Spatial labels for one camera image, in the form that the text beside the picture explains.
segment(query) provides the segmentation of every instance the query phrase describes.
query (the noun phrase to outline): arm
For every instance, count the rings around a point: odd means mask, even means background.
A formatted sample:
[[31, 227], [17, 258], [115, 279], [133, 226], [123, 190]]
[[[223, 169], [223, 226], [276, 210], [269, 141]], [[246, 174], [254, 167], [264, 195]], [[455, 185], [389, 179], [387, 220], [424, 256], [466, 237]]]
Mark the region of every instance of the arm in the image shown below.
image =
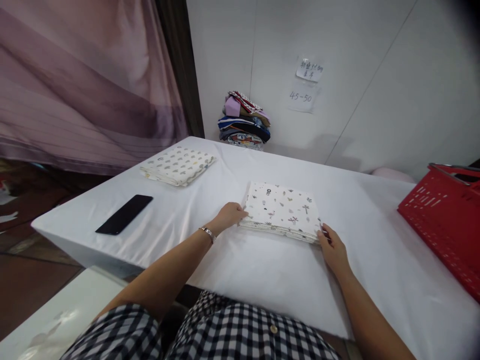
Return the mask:
[[347, 250], [339, 236], [323, 224], [327, 239], [318, 231], [325, 262], [340, 284], [356, 343], [364, 359], [411, 359], [415, 357], [400, 339], [350, 268]]
[[[205, 227], [218, 236], [247, 215], [239, 204], [229, 202]], [[128, 284], [97, 317], [120, 305], [139, 304], [160, 321], [211, 246], [210, 236], [198, 229]]]

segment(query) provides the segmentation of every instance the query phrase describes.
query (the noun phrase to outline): woman's left hand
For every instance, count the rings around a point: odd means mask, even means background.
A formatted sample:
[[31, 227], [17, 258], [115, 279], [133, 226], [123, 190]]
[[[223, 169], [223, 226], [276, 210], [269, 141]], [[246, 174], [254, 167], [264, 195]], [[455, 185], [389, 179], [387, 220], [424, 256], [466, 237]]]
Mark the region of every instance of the woman's left hand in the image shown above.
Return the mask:
[[238, 224], [240, 220], [249, 213], [244, 211], [239, 203], [228, 202], [223, 206], [215, 218], [205, 225], [215, 236], [232, 225]]

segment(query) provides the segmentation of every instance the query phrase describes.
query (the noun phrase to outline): black and white checkered fabric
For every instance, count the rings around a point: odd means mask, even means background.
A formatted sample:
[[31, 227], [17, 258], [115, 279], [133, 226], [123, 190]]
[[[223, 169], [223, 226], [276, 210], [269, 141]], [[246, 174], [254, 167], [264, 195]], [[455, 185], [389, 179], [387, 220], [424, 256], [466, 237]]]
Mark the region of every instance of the black and white checkered fabric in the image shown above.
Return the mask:
[[[98, 318], [61, 360], [161, 359], [159, 324], [139, 305]], [[165, 359], [340, 359], [300, 321], [203, 291]]]

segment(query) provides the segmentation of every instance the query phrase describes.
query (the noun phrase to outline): basket handle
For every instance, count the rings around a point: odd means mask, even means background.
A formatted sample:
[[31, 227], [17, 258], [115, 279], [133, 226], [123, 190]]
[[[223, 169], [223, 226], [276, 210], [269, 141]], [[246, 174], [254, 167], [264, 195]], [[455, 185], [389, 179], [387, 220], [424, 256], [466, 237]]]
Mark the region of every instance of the basket handle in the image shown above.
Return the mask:
[[472, 176], [475, 178], [480, 178], [480, 169], [476, 167], [461, 166], [461, 165], [443, 165], [443, 164], [437, 164], [434, 162], [429, 163], [428, 167], [430, 169], [433, 168], [435, 170], [438, 170], [439, 172], [452, 177], [455, 181], [458, 181], [466, 186], [471, 186], [472, 183], [460, 180], [458, 177], [455, 177], [452, 174], [461, 174], [461, 175]]

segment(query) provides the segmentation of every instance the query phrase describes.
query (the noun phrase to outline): black phone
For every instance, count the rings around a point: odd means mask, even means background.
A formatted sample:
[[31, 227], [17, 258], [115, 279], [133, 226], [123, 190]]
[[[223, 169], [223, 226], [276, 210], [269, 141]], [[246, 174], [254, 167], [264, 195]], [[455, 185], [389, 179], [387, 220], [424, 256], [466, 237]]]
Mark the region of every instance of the black phone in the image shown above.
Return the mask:
[[103, 223], [96, 233], [118, 235], [153, 200], [151, 196], [135, 195]]

